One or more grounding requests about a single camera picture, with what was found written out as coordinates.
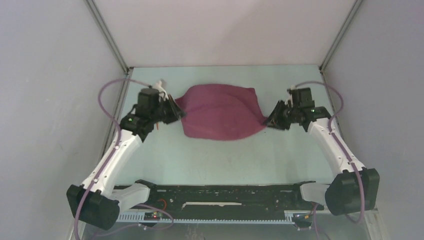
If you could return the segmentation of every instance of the white wall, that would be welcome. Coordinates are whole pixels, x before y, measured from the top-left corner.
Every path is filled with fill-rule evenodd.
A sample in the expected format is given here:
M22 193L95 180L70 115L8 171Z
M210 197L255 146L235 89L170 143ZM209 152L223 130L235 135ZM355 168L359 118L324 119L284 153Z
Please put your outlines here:
M393 240L423 239L424 1L364 1L326 71L346 106L352 150L381 175L377 207Z
M131 67L321 64L355 0L96 0Z
M82 0L1 1L0 23L0 239L65 239L108 131L97 92L123 72Z

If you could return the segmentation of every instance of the white backdrop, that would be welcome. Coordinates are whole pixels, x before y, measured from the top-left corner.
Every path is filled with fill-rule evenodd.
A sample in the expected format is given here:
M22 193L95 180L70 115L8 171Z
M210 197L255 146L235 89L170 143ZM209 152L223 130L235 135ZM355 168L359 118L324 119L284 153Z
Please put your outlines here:
M320 64L355 0L96 0L130 67Z

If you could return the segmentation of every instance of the purple fabric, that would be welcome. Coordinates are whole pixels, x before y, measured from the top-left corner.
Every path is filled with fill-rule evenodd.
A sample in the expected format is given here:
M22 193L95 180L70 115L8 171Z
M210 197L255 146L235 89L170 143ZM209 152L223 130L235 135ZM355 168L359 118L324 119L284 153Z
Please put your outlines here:
M175 101L187 113L181 122L191 138L239 140L266 127L254 88L195 85Z

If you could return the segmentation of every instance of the garment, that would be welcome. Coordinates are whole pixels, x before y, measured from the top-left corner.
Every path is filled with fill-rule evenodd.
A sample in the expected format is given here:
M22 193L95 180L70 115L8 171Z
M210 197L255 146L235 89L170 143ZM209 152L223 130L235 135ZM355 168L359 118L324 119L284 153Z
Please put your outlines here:
M195 85L175 101L187 113L181 122L191 138L239 140L266 127L254 88Z

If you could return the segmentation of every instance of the maroon cloth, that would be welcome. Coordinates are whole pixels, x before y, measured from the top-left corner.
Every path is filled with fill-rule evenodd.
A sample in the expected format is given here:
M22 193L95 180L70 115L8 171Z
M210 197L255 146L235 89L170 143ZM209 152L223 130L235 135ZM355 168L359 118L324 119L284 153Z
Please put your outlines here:
M266 127L254 88L195 85L175 101L187 113L181 122L191 138L239 140Z

